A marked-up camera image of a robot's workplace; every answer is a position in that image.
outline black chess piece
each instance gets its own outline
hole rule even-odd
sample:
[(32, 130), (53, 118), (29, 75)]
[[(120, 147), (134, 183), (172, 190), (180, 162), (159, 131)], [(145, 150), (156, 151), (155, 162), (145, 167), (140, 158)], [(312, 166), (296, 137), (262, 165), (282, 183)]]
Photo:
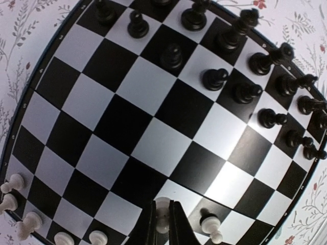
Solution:
[(304, 115), (309, 115), (313, 111), (320, 111), (327, 109), (327, 101), (319, 101), (311, 99), (309, 96), (301, 96), (297, 100), (297, 107)]
[(97, 20), (101, 25), (111, 25), (117, 19), (116, 11), (109, 5), (108, 0), (96, 0)]
[(162, 53), (160, 63), (167, 70), (177, 70), (182, 65), (182, 51), (179, 45), (170, 44)]
[(314, 158), (324, 160), (327, 158), (327, 153), (323, 150), (317, 150), (316, 146), (314, 146), (314, 145), (311, 147), (304, 147), (303, 155), (308, 160), (312, 160)]
[(305, 147), (311, 147), (313, 139), (311, 137), (302, 137), (295, 130), (290, 130), (286, 135), (286, 144), (288, 147), (298, 147), (300, 144)]
[(261, 110), (258, 119), (260, 124), (267, 129), (271, 129), (275, 124), (283, 126), (287, 123), (285, 114), (276, 114), (272, 109)]
[(192, 8), (186, 9), (181, 16), (182, 25), (189, 31), (200, 31), (206, 25), (205, 12), (211, 0), (195, 0)]
[(129, 35), (133, 38), (142, 38), (149, 32), (149, 24), (143, 19), (142, 14), (137, 10), (130, 13), (131, 22), (127, 26)]
[(228, 71), (226, 71), (225, 69), (209, 69), (204, 72), (202, 76), (202, 83), (206, 89), (217, 91), (223, 87), (224, 82), (227, 79)]
[(244, 9), (240, 17), (231, 25), (230, 29), (224, 33), (218, 33), (215, 37), (216, 46), (227, 53), (236, 50), (242, 36), (247, 35), (249, 30), (258, 25), (259, 12), (257, 9)]
[(259, 97), (263, 92), (260, 85), (239, 83), (234, 88), (234, 100), (239, 104), (249, 104), (254, 98)]
[(283, 75), (276, 79), (276, 89), (281, 96), (293, 96), (298, 88), (308, 88), (318, 80), (318, 77), (307, 74), (295, 79), (290, 75)]
[(282, 61), (291, 61), (293, 58), (293, 48), (284, 42), (280, 48), (273, 49), (268, 55), (255, 53), (250, 57), (248, 65), (254, 74), (264, 76), (269, 73), (272, 64), (280, 65)]

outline black square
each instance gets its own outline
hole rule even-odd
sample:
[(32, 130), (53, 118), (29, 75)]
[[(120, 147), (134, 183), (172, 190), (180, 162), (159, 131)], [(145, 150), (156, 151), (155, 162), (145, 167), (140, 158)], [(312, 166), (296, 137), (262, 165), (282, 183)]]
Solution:
[(193, 138), (213, 103), (202, 93), (177, 80), (155, 117), (188, 138)]
[(165, 26), (164, 24), (158, 29), (158, 31), (151, 38), (148, 45), (144, 48), (141, 53), (141, 56), (153, 64), (161, 67), (160, 57), (162, 55), (163, 50), (165, 50), (168, 45), (175, 43), (180, 46), (182, 51), (182, 65), (177, 70), (167, 70), (162, 67), (162, 69), (168, 71), (174, 76), (178, 76), (182, 71), (185, 64), (188, 62), (191, 57), (193, 51), (195, 50), (197, 44), (191, 39), (185, 37), (184, 35), (176, 32), (175, 30)]
[[(123, 14), (126, 7), (123, 5), (120, 5), (118, 3), (115, 3), (114, 1), (108, 1), (108, 2), (109, 2), (109, 5), (115, 9), (116, 16), (118, 19)], [(97, 8), (95, 5), (95, 2), (93, 2), (88, 7), (88, 9), (85, 11), (85, 13), (83, 13), (81, 18), (78, 20), (77, 24), (104, 37), (107, 35), (107, 33), (113, 27), (113, 25), (115, 24), (117, 19), (114, 23), (103, 26), (103, 25), (99, 24), (99, 22), (96, 18), (96, 12), (97, 12)]]
[(88, 61), (83, 73), (116, 92), (136, 59), (136, 54), (104, 39)]
[(84, 234), (83, 240), (85, 242), (91, 243), (88, 237), (92, 231), (101, 231), (106, 234), (107, 237), (110, 239), (110, 244), (112, 245), (121, 245), (126, 238), (126, 236), (122, 233), (104, 225), (96, 219), (93, 219), (92, 223)]
[(21, 126), (12, 154), (33, 174), (35, 174), (43, 149), (44, 144)]
[(167, 177), (137, 159), (128, 159), (111, 191), (140, 208), (148, 205), (161, 190)]
[(293, 199), (303, 180), (305, 179), (306, 174), (307, 172), (303, 168), (292, 161), (290, 167), (280, 182), (277, 191), (288, 198)]
[(91, 134), (87, 127), (68, 114), (60, 112), (46, 145), (71, 166), (76, 167)]
[(36, 91), (61, 109), (79, 75), (79, 71), (54, 57)]
[(261, 134), (247, 126), (228, 161), (255, 176), (271, 145)]
[(246, 192), (236, 204), (234, 210), (250, 218), (256, 219), (274, 193), (274, 189), (254, 179)]
[(46, 216), (53, 219), (61, 196), (56, 194), (46, 184), (34, 176), (27, 199)]
[(296, 147), (288, 147), (286, 145), (286, 135), (290, 130), (295, 130), (301, 136), (305, 133), (305, 129), (302, 125), (290, 114), (287, 114), (287, 123), (282, 126), (280, 132), (277, 135), (277, 138), (274, 142), (274, 145), (281, 149), (285, 154), (287, 154), (290, 158), (293, 158), (297, 148)]
[(78, 170), (74, 170), (63, 198), (94, 217), (109, 191)]
[(193, 141), (171, 174), (170, 179), (204, 194), (224, 163), (224, 159)]
[(245, 36), (241, 37), (239, 47), (230, 54), (225, 53), (221, 48), (219, 48), (215, 44), (215, 40), (218, 33), (221, 34), (229, 29), (230, 29), (229, 24), (226, 24), (219, 18), (215, 18), (214, 22), (211, 24), (206, 34), (202, 38), (200, 44), (205, 48), (207, 48), (208, 50), (210, 50), (211, 52), (213, 52), (214, 54), (218, 55), (223, 60), (227, 61), (229, 64), (234, 66), (245, 45), (247, 38)]
[(207, 198), (202, 198), (195, 209), (189, 216), (189, 222), (193, 228), (193, 230), (202, 235), (208, 236), (208, 234), (204, 233), (200, 226), (200, 220), (203, 216), (208, 214), (215, 214), (221, 223), (224, 222), (226, 217), (229, 215), (231, 209), (215, 203)]
[(256, 220), (250, 229), (239, 240), (237, 245), (261, 244), (272, 230), (273, 226), (266, 224), (260, 220)]
[(151, 115), (115, 95), (103, 113), (94, 134), (130, 155), (151, 119)]
[(237, 116), (243, 122), (248, 123), (260, 97), (254, 98), (253, 101), (249, 104), (236, 103), (233, 98), (235, 86), (242, 83), (246, 83), (249, 85), (254, 84), (238, 70), (233, 69), (227, 79), (224, 88), (222, 89), (220, 95), (217, 98), (217, 103), (222, 107), (226, 108), (235, 116)]

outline white chess piece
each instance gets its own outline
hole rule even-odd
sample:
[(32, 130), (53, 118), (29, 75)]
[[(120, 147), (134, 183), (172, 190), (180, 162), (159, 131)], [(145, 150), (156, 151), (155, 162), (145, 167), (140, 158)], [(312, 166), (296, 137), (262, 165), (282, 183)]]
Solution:
[(12, 194), (4, 195), (4, 199), (0, 204), (0, 215), (2, 215), (5, 210), (15, 211), (17, 208), (17, 199)]
[(65, 232), (58, 232), (54, 237), (55, 245), (74, 245), (74, 239)]
[(219, 244), (223, 241), (223, 236), (220, 231), (220, 220), (217, 217), (208, 217), (201, 223), (202, 231), (206, 234), (210, 234), (211, 241), (214, 244)]
[(34, 212), (29, 212), (23, 221), (17, 222), (17, 237), (19, 241), (26, 240), (29, 235), (42, 226), (41, 217)]
[(13, 174), (9, 182), (6, 182), (5, 184), (0, 186), (0, 190), (3, 194), (7, 194), (11, 192), (12, 189), (15, 190), (21, 190), (24, 188), (24, 179), (21, 175), (19, 174)]
[(92, 231), (88, 237), (92, 245), (106, 245), (108, 237), (101, 231)]

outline chess piece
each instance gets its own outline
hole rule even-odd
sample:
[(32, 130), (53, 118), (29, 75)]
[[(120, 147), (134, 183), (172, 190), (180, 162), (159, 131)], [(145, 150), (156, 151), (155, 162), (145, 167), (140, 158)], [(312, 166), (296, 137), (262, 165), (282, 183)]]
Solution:
[(281, 96), (293, 96), (298, 88), (308, 88), (318, 80), (318, 77), (307, 74), (295, 79), (290, 75), (284, 75), (276, 79), (276, 89)]
[(24, 188), (24, 179), (19, 174), (13, 174), (9, 182), (6, 182), (0, 186), (0, 190), (3, 194), (7, 194), (12, 191), (12, 189), (15, 190), (21, 190)]
[(220, 244), (223, 241), (223, 236), (220, 231), (218, 231), (220, 227), (220, 220), (215, 216), (209, 216), (204, 220), (200, 221), (201, 229), (204, 233), (210, 234), (211, 241), (214, 244)]
[(284, 42), (280, 48), (273, 49), (268, 55), (255, 53), (250, 57), (248, 65), (254, 74), (264, 76), (270, 72), (272, 64), (280, 65), (282, 61), (291, 61), (293, 58), (293, 48)]
[(58, 232), (54, 237), (55, 245), (74, 245), (74, 239), (65, 232)]
[(17, 199), (12, 194), (4, 195), (4, 199), (0, 204), (0, 215), (2, 215), (5, 210), (15, 211), (17, 208)]
[(129, 18), (131, 22), (127, 26), (127, 31), (131, 37), (142, 38), (149, 32), (149, 24), (143, 19), (140, 12), (132, 11)]
[(301, 96), (297, 100), (297, 107), (302, 114), (309, 115), (313, 111), (326, 110), (327, 102), (311, 99), (309, 96)]
[(312, 160), (314, 158), (318, 158), (324, 160), (327, 158), (327, 153), (323, 150), (317, 150), (315, 146), (312, 147), (304, 147), (303, 155), (306, 159)]
[(107, 235), (101, 231), (92, 231), (88, 238), (92, 245), (106, 245), (108, 243)]
[(160, 57), (161, 65), (167, 70), (177, 70), (182, 65), (182, 51), (179, 45), (170, 44)]
[(286, 135), (286, 144), (288, 147), (298, 147), (302, 144), (304, 147), (313, 146), (313, 139), (311, 137), (302, 137), (295, 130), (290, 130)]
[(223, 87), (224, 82), (227, 79), (228, 71), (226, 71), (225, 69), (209, 69), (204, 72), (202, 76), (202, 83), (206, 89), (217, 91)]
[(234, 100), (239, 104), (249, 104), (254, 98), (259, 97), (262, 92), (260, 85), (239, 83), (234, 88)]
[(239, 47), (242, 36), (247, 35), (249, 30), (258, 25), (259, 11), (257, 9), (244, 9), (240, 17), (231, 25), (230, 29), (224, 33), (218, 33), (215, 37), (217, 47), (229, 53)]
[(17, 222), (17, 237), (19, 241), (26, 240), (31, 233), (42, 226), (41, 217), (34, 212), (29, 212), (23, 221)]
[(192, 8), (186, 9), (181, 16), (182, 25), (189, 31), (200, 31), (206, 25), (205, 11), (209, 8), (211, 0), (195, 0)]
[(285, 125), (287, 123), (287, 116), (285, 114), (276, 114), (272, 109), (263, 109), (258, 116), (260, 124), (271, 129), (275, 124)]
[(116, 11), (109, 5), (108, 0), (96, 0), (96, 17), (101, 25), (111, 25), (117, 19)]

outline white square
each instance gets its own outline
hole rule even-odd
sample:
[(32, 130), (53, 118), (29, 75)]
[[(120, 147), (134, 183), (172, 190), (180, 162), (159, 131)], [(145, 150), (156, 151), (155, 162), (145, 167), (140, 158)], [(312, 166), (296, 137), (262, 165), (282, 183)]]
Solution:
[(234, 208), (252, 180), (253, 176), (225, 162), (204, 195), (229, 208)]
[(127, 160), (128, 156), (92, 135), (76, 169), (110, 190)]
[(231, 211), (219, 228), (223, 235), (223, 242), (235, 245), (253, 223), (253, 219)]
[(165, 184), (157, 194), (156, 198), (165, 197), (177, 200), (182, 204), (183, 210), (188, 217), (201, 201), (202, 196), (192, 192), (171, 180), (166, 180)]
[(173, 75), (138, 57), (121, 83), (117, 94), (154, 115), (175, 81)]
[(103, 201), (96, 219), (110, 228), (128, 236), (133, 230), (142, 209), (109, 192)]
[(22, 119), (22, 125), (38, 140), (46, 144), (60, 111), (43, 99), (38, 93), (33, 93)]
[(97, 33), (75, 24), (62, 40), (55, 57), (82, 72), (102, 40)]
[(133, 9), (129, 8), (125, 10), (125, 12), (119, 17), (119, 19), (107, 33), (106, 38), (126, 48), (127, 50), (140, 55), (153, 35), (159, 29), (160, 22), (143, 14), (143, 19), (146, 20), (149, 24), (149, 32), (143, 38), (133, 38), (128, 34), (127, 31), (127, 25), (130, 22), (129, 14), (132, 11)]
[(83, 238), (93, 218), (62, 198), (53, 220), (75, 236)]
[(291, 199), (275, 191), (257, 219), (272, 226), (276, 226), (291, 202)]
[(62, 110), (94, 130), (114, 93), (84, 74), (80, 74)]
[(276, 114), (287, 114), (287, 110), (281, 106), (273, 97), (271, 97), (266, 91), (263, 91), (261, 97), (256, 105), (252, 117), (248, 125), (256, 130), (259, 134), (264, 136), (267, 140), (271, 143), (274, 143), (278, 133), (280, 132), (282, 126), (275, 125), (271, 129), (266, 129), (265, 127), (261, 126), (258, 120), (258, 112), (262, 109), (272, 109)]
[(183, 34), (184, 36), (187, 36), (189, 39), (195, 41), (196, 43), (200, 43), (216, 16), (211, 11), (206, 11), (205, 16), (207, 22), (205, 27), (202, 30), (195, 32), (187, 30), (181, 23), (181, 16), (186, 9), (192, 8), (193, 3), (194, 2), (189, 0), (179, 1), (163, 23), (176, 30), (177, 32)]
[(255, 53), (263, 53), (265, 55), (268, 54), (268, 52), (265, 51), (259, 44), (257, 44), (252, 39), (247, 38), (247, 41), (244, 47), (242, 48), (240, 56), (237, 59), (234, 67), (243, 75), (245, 75), (248, 79), (250, 79), (251, 81), (255, 81), (255, 83), (259, 84), (263, 89), (265, 89), (272, 70), (274, 69), (274, 65), (271, 65), (270, 72), (265, 76), (258, 76), (254, 74), (248, 66), (248, 60)]
[(214, 103), (194, 141), (227, 160), (241, 138), (246, 124), (222, 106)]
[(192, 140), (153, 118), (136, 145), (132, 156), (170, 176)]
[(202, 85), (202, 75), (208, 69), (226, 69), (230, 74), (233, 67), (206, 48), (198, 45), (187, 64), (183, 68), (180, 78), (183, 82), (189, 84), (208, 98), (216, 101), (221, 90), (210, 91)]
[(272, 145), (254, 177), (271, 188), (277, 189), (291, 163), (292, 159), (289, 156)]

